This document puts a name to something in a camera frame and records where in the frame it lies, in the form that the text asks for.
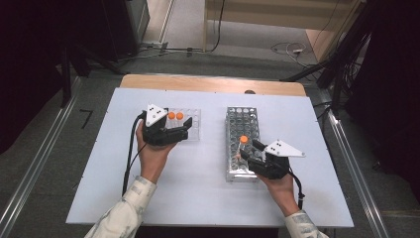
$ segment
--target table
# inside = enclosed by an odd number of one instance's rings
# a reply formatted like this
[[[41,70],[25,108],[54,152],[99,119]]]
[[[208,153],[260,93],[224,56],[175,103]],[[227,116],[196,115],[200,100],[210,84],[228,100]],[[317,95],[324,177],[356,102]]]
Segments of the table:
[[[259,94],[243,94],[247,89]],[[315,224],[353,226],[312,105],[304,95],[299,83],[126,75],[121,87],[114,92],[66,222],[94,223],[120,198],[132,121],[148,103],[154,103],[167,107],[200,107],[202,137],[199,142],[181,142],[170,153],[158,189],[145,212],[144,224],[281,225],[283,216],[262,182],[225,181],[226,105],[239,103],[257,107],[262,140],[271,142],[280,135],[283,141],[306,153],[305,159],[290,162],[307,196],[304,209]],[[278,116],[270,109],[273,105],[290,116]],[[139,163],[135,163],[130,180],[139,170]]]
[[[223,0],[206,0],[207,20],[219,20]],[[226,0],[223,21],[306,29],[318,61],[324,60],[363,9],[363,0]]]

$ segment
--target sleeve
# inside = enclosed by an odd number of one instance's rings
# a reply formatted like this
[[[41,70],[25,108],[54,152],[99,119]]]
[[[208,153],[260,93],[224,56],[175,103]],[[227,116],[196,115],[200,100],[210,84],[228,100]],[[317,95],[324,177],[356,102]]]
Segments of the sleeve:
[[[291,238],[328,238],[314,225],[304,210],[300,210],[284,219]]]
[[[124,196],[102,215],[85,238],[134,237],[156,188],[151,181],[136,177]]]

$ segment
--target gray floor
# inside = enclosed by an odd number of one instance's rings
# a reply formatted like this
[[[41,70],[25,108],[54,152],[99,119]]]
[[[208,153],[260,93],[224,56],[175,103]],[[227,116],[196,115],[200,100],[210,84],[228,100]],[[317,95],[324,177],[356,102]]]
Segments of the gray floor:
[[[171,33],[170,31],[172,30],[173,28],[168,29],[166,35],[166,39],[170,40],[169,43],[173,44],[171,47],[196,47],[193,45],[177,45],[177,41],[171,37],[171,34],[175,36],[176,31]],[[290,31],[295,32],[296,35],[290,35],[290,39],[283,35],[284,39],[280,39],[279,42],[307,41],[307,39],[299,35],[301,34],[300,31]],[[121,62],[119,66],[131,73],[216,75],[257,78],[259,80],[287,78],[302,70],[301,65],[285,55],[278,56],[271,53],[275,56],[275,59],[266,59],[264,56],[267,56],[267,53],[270,52],[269,47],[271,43],[265,45],[264,53],[261,54],[262,51],[256,50],[256,56],[258,57],[250,58],[247,55],[238,54],[261,46],[253,45],[255,39],[249,43],[244,43],[243,46],[248,48],[246,51],[238,50],[237,48],[233,48],[230,51],[229,43],[226,42],[227,38],[223,39],[225,41],[221,43],[221,48],[213,55],[197,54],[188,58],[186,54],[173,54],[147,59],[131,59]],[[306,63],[313,63],[311,56],[308,56],[307,59],[302,59],[306,60]],[[75,105],[62,128],[62,132],[34,189],[28,197],[27,203],[15,223],[10,237],[82,237],[90,228],[90,226],[85,225],[67,225],[65,224],[65,218],[113,90],[115,87],[118,87],[122,78],[122,76],[112,74],[107,69],[97,66],[94,66],[94,68],[89,78],[81,79],[82,85]],[[303,78],[299,82],[305,85],[306,93],[310,96],[313,104],[321,102],[319,89],[315,86],[312,76]],[[0,155],[0,207],[5,207],[10,195],[19,184],[27,167],[42,144],[58,113],[60,97],[61,95],[58,93],[28,125],[13,147]],[[84,129],[81,129],[81,127],[85,123],[87,115],[80,112],[80,109],[93,110],[92,117]],[[323,107],[315,108],[317,115],[321,114],[323,110]],[[408,183],[398,176],[386,175],[371,169],[375,158],[371,154],[368,137],[358,125],[352,122],[344,111],[341,112],[341,115],[352,149],[367,179],[377,206],[380,211],[386,211],[383,212],[385,214],[383,218],[390,236],[416,236],[416,234],[420,233],[420,226],[418,226],[419,217],[410,215],[409,211],[419,210],[420,207],[412,195]],[[330,152],[337,168],[337,175],[343,193],[347,198],[347,203],[355,222],[355,228],[337,229],[337,237],[373,237],[359,195],[355,190],[349,170],[344,163],[342,152],[328,122],[325,124],[324,133],[326,141],[330,145]],[[403,211],[405,213],[395,215],[392,211]],[[208,230],[198,229],[194,230],[196,233],[193,233],[191,230],[179,231],[168,228],[153,230],[143,228],[142,232],[145,234],[144,237],[173,237],[176,236],[176,232],[183,236],[200,235],[201,237],[211,237],[209,234],[221,236],[221,233],[227,234],[231,231],[219,229],[215,233],[211,233]],[[249,230],[246,230],[244,235],[241,232],[244,233],[244,230],[236,230],[233,234],[243,237],[251,237],[253,234]],[[276,231],[272,230],[259,232],[261,234],[259,236],[265,234],[265,237],[275,237],[276,233]],[[287,237],[286,233],[284,228],[280,229],[280,237]]]

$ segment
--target white table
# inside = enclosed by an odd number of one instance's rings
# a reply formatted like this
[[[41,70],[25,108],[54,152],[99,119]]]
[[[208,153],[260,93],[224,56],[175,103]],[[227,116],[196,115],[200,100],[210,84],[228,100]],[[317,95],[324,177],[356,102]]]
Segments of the white table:
[[[226,108],[253,106],[258,109],[264,143],[279,138],[305,152],[306,158],[292,158],[290,163],[306,195],[303,207],[315,224],[354,226],[309,98],[128,88],[114,92],[67,223],[94,223],[121,197],[131,127],[148,103],[200,108],[202,124],[199,142],[181,142],[170,153],[144,224],[283,225],[283,216],[262,182],[225,182]],[[130,182],[139,171],[135,163]]]

